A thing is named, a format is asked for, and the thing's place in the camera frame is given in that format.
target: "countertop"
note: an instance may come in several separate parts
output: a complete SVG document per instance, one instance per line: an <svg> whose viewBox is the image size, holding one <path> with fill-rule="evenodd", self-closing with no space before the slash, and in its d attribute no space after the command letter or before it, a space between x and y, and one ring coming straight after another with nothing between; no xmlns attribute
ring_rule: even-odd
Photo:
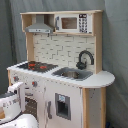
<svg viewBox="0 0 128 128"><path fill-rule="evenodd" d="M71 79L62 78L62 77L52 75L53 72L63 68L63 66L58 66L58 67L56 67L48 72L45 72L45 73L33 72L30 70L24 70L24 69L20 69L17 67L26 62L11 66L11 67L7 68L7 70L14 70L14 71L19 71L19 72L23 72L23 73L29 73L32 75L43 77L45 79L60 81L60 82L64 82L65 84L70 84L70 85L73 85L76 87L82 87L82 88L106 87L106 86L111 85L115 80L114 75L107 71L100 71L98 74L93 74L83 81L76 81L76 80L71 80Z"/></svg>

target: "oven window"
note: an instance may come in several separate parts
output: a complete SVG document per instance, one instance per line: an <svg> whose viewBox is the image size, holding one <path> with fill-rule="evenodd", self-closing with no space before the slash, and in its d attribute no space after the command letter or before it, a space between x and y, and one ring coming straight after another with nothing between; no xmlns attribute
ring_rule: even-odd
<svg viewBox="0 0 128 128"><path fill-rule="evenodd" d="M77 18L61 18L62 29L77 29Z"/></svg>

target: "cabinet door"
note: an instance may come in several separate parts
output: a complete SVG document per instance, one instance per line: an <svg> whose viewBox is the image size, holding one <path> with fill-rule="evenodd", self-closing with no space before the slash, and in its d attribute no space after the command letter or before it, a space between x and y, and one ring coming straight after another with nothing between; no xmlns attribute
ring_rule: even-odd
<svg viewBox="0 0 128 128"><path fill-rule="evenodd" d="M45 101L44 93L37 92L37 119L39 122L39 128L45 128Z"/></svg>
<svg viewBox="0 0 128 128"><path fill-rule="evenodd" d="M46 82L47 128L82 128L81 89Z"/></svg>

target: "toy stovetop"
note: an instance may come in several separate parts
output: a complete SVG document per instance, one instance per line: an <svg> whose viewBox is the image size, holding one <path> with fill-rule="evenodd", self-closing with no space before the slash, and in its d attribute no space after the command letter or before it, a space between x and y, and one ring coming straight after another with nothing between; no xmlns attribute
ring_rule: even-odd
<svg viewBox="0 0 128 128"><path fill-rule="evenodd" d="M32 71L44 73L44 72L49 71L55 67L58 67L58 65L31 61L31 62L22 64L22 65L17 66L17 67L22 68L22 69L27 69L27 70L32 70Z"/></svg>

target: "handle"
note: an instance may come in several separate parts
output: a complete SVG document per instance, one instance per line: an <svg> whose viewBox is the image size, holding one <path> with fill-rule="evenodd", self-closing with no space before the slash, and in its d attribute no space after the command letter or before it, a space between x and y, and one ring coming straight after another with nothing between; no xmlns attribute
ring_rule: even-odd
<svg viewBox="0 0 128 128"><path fill-rule="evenodd" d="M25 93L26 96L33 96L31 93Z"/></svg>
<svg viewBox="0 0 128 128"><path fill-rule="evenodd" d="M51 101L48 102L47 113L48 113L48 118L52 119L52 115L50 114L50 107L51 107Z"/></svg>
<svg viewBox="0 0 128 128"><path fill-rule="evenodd" d="M57 21L59 20L59 17L56 17L56 22L55 22L55 27L56 27L56 30L59 30L59 27L57 26Z"/></svg>

